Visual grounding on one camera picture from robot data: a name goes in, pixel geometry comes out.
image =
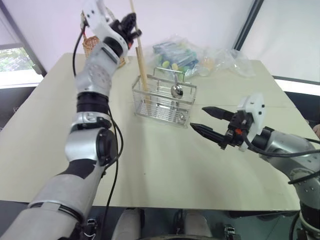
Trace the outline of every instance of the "floor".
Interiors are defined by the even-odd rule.
[[[18,202],[0,201],[0,236],[6,231],[20,211],[25,209],[27,204]],[[113,230],[124,208],[111,207],[106,222],[106,233],[103,238],[109,240]],[[145,226],[142,229],[142,237],[153,237],[173,233],[173,216],[177,209],[173,208],[145,208]],[[101,220],[104,208],[94,206],[90,217]],[[231,224],[235,227],[237,234],[242,240],[284,240],[288,239],[292,216],[272,216],[274,219],[266,220],[261,217],[247,216],[241,218],[230,218],[225,211],[204,210],[202,214],[206,217],[212,235],[223,239],[224,225]]]

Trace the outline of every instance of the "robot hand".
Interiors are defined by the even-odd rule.
[[[308,239],[320,238],[320,149],[305,139],[282,133],[269,127],[262,128],[265,105],[261,94],[244,98],[233,113],[218,107],[202,108],[212,117],[229,121],[225,135],[212,128],[190,123],[203,137],[217,143],[223,150],[239,146],[239,150],[249,149],[273,167],[288,176],[300,199],[300,219],[303,233]]]
[[[118,57],[127,55],[134,39],[142,32],[133,28],[136,26],[136,14],[130,13],[122,21],[109,23],[103,0],[88,0],[83,7],[84,24],[89,25],[92,32],[102,43],[107,44]]]

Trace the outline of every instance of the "metal utensil holder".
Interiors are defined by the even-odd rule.
[[[135,114],[157,119],[176,126],[187,127],[190,110],[195,102],[197,86],[179,82],[183,89],[181,99],[172,97],[173,80],[147,75],[147,91],[144,91],[141,77],[132,85]]]
[[[185,73],[183,71],[172,70],[172,69],[167,69],[167,68],[157,66],[153,69],[153,76],[155,76],[155,77],[156,77],[156,70],[158,73],[161,73],[161,72],[165,73],[166,72],[167,74],[172,74],[172,75],[175,74],[177,76],[182,76],[181,82],[183,82],[183,83],[185,82]]]

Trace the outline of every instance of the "metal spoon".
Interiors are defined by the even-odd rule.
[[[181,99],[184,95],[182,87],[178,84],[178,77],[176,74],[173,74],[174,85],[171,87],[171,95],[175,99]]]

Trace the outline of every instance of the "wicker basket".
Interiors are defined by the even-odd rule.
[[[92,52],[92,49],[94,49],[95,45],[99,43],[100,40],[97,36],[91,36],[91,37],[86,37],[86,35],[83,35],[83,49],[85,53],[85,57],[88,58],[89,55]],[[120,63],[118,65],[118,68],[121,68],[123,65],[126,64],[126,61],[123,57],[120,57]]]

